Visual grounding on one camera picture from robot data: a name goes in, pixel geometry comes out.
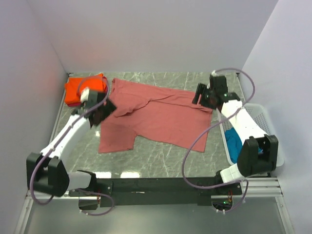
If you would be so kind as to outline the salmon pink t shirt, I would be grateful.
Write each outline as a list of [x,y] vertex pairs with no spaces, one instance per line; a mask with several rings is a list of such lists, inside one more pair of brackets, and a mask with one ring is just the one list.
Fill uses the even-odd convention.
[[194,93],[146,85],[118,78],[110,100],[116,110],[100,125],[99,153],[131,150],[135,138],[169,143],[204,152],[212,109],[192,104]]

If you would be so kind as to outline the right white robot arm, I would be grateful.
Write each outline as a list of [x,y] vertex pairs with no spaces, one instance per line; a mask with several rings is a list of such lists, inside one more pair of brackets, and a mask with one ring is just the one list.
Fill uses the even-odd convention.
[[214,190],[224,195],[231,189],[232,181],[270,173],[276,169],[278,139],[262,130],[235,92],[229,92],[225,76],[210,76],[210,84],[199,83],[193,104],[218,110],[232,125],[242,143],[236,163],[220,171]]

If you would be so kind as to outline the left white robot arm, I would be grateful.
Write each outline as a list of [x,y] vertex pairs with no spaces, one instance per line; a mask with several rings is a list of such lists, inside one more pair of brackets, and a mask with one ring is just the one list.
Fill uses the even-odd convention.
[[71,115],[59,134],[40,153],[31,153],[26,160],[27,186],[31,193],[41,192],[61,197],[66,191],[80,189],[94,195],[98,189],[92,172],[68,173],[65,162],[80,139],[93,127],[101,124],[115,110],[106,92],[85,89],[81,105]]

